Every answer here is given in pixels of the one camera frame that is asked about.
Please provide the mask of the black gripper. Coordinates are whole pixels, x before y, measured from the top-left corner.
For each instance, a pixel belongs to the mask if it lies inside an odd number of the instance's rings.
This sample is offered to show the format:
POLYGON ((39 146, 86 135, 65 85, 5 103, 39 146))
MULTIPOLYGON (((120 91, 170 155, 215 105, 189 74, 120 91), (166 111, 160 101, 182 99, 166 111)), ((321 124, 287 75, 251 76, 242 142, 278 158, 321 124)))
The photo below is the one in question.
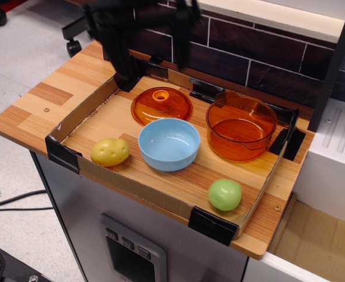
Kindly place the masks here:
POLYGON ((83 13, 89 34, 100 41, 117 74, 136 77, 124 34, 147 28, 169 27, 178 69, 190 59, 191 28, 201 19, 197 1, 176 1, 164 10, 158 1, 85 1, 83 13))

